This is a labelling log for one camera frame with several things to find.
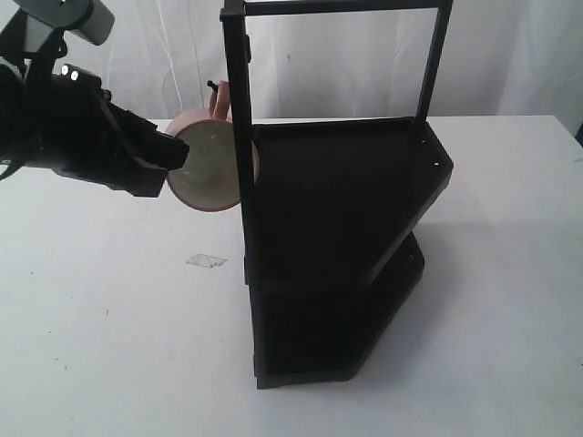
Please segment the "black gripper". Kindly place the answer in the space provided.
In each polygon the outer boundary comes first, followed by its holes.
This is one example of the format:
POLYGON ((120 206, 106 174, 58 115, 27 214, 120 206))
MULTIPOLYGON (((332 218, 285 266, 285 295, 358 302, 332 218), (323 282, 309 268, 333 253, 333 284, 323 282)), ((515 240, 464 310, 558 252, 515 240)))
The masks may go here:
POLYGON ((189 146, 106 99, 106 91, 52 75, 39 89, 1 66, 1 179, 24 168, 156 198, 165 169, 181 168, 189 146))

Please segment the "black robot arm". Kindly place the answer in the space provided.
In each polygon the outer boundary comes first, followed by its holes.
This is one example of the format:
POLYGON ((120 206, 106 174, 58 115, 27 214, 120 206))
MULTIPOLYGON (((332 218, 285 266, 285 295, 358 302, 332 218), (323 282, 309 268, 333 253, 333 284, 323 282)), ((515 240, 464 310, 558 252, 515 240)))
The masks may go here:
POLYGON ((1 178, 23 168, 155 198, 189 148, 117 107, 99 76, 65 64, 31 83, 1 62, 1 178))

